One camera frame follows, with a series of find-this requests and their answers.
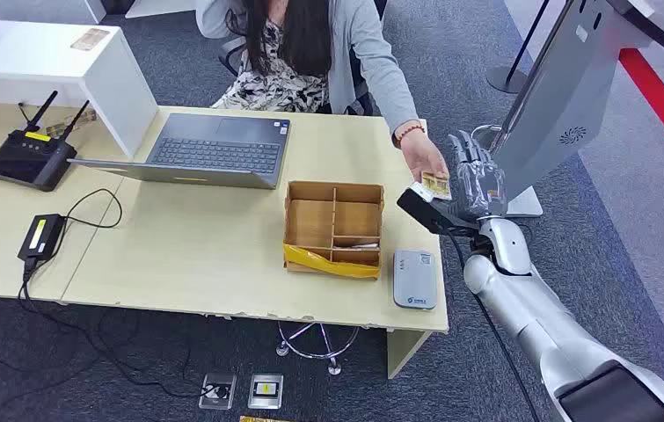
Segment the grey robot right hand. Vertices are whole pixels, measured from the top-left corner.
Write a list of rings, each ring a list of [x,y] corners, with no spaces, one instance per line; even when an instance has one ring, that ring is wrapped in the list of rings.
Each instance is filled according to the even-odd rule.
[[[456,154],[456,187],[452,199],[456,215],[467,222],[507,212],[504,171],[490,153],[477,144],[470,133],[459,130],[449,135]]]

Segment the person's left hand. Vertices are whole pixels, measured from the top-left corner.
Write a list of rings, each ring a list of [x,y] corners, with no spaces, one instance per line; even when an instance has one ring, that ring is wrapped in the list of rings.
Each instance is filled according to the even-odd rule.
[[[400,148],[416,182],[421,181],[423,172],[437,178],[449,178],[449,170],[441,152],[421,129],[415,128],[403,135]]]

